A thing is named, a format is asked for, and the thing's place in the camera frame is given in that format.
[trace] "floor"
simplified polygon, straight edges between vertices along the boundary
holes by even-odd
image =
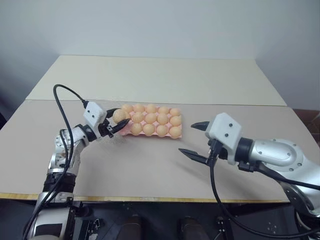
[[[87,219],[102,218],[105,226],[97,232],[96,240],[115,240],[127,219],[134,214],[144,220],[146,240],[177,240],[177,220],[190,216],[202,224],[210,239],[218,233],[217,216],[221,211],[215,203],[154,203],[154,202],[110,202],[90,204],[92,214]],[[13,200],[0,200],[0,239],[20,240],[22,229],[33,211],[33,206]],[[243,224],[272,234],[296,233],[293,208],[290,206],[240,216]],[[235,240],[265,240],[254,236],[232,224]]]

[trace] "pink egg tray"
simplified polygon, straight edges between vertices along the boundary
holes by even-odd
[[[159,137],[171,137],[171,138],[173,138],[173,139],[178,139],[178,138],[181,138],[182,137],[182,123],[181,123],[181,114],[180,114],[180,110],[178,110],[177,108],[174,108],[174,111],[178,111],[178,113],[175,113],[175,116],[180,116],[180,122],[178,122],[178,124],[179,125],[177,125],[177,122],[176,123],[174,123],[174,125],[175,126],[173,126],[171,123],[170,123],[170,120],[171,120],[171,118],[172,117],[174,117],[172,114],[170,114],[170,110],[172,109],[172,108],[168,108],[168,110],[169,110],[169,113],[168,114],[166,114],[166,116],[167,116],[167,119],[168,119],[168,123],[163,123],[162,122],[162,124],[160,124],[159,122],[158,122],[158,116],[159,116],[159,112],[158,112],[158,110],[159,110],[159,106],[155,106],[156,107],[156,112],[146,112],[146,110],[148,110],[147,109],[147,106],[144,106],[144,111],[142,112],[141,110],[140,111],[134,111],[134,110],[136,110],[136,108],[135,108],[135,106],[133,106],[133,108],[134,108],[134,110],[133,111],[129,111],[128,112],[128,108],[127,108],[127,104],[126,104],[126,106],[123,106],[122,107],[122,109],[123,110],[125,110],[125,111],[127,111],[127,113],[129,113],[129,115],[130,115],[130,118],[131,118],[131,120],[129,121],[129,123],[122,129],[122,130],[120,130],[119,131],[119,134],[120,135],[122,135],[122,136],[125,136],[125,135],[128,135],[128,134],[131,134],[131,135],[134,135],[134,136],[138,136],[138,135],[145,135],[145,136],[152,136],[152,135],[156,135],[156,136],[159,136]],[[133,115],[135,114],[135,113],[137,113],[137,112],[140,112],[140,113],[142,113],[143,114],[143,120],[142,121],[140,121],[140,122],[137,122],[137,120],[135,120],[135,122],[133,121]],[[135,134],[133,134],[132,133],[132,127],[133,127],[133,125],[136,123],[136,124],[138,124],[138,123],[140,123],[141,124],[141,126],[142,126],[142,128],[147,124],[147,122],[145,121],[145,117],[146,117],[146,115],[148,115],[148,114],[152,114],[152,113],[154,113],[155,115],[156,115],[156,121],[154,121],[153,123],[151,123],[153,126],[154,126],[154,132],[151,134],[151,135],[149,135],[149,134],[145,134],[145,132],[142,130],[142,131],[140,131],[139,133],[137,133],[137,132],[135,132]],[[157,127],[158,126],[160,126],[160,125],[164,125],[164,126],[166,126],[167,127],[167,129],[168,129],[168,132],[167,132],[167,134],[165,134],[165,135],[159,135],[158,133],[157,133]],[[176,131],[177,131],[177,128],[179,128],[179,131],[177,131],[177,132],[175,132],[174,133],[174,136],[172,136],[171,134],[170,134],[170,130],[171,130],[171,128],[172,127],[176,127]]]

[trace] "wall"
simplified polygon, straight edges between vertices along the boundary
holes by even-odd
[[[320,108],[319,0],[2,0],[6,118],[59,55],[253,58],[290,107]]]

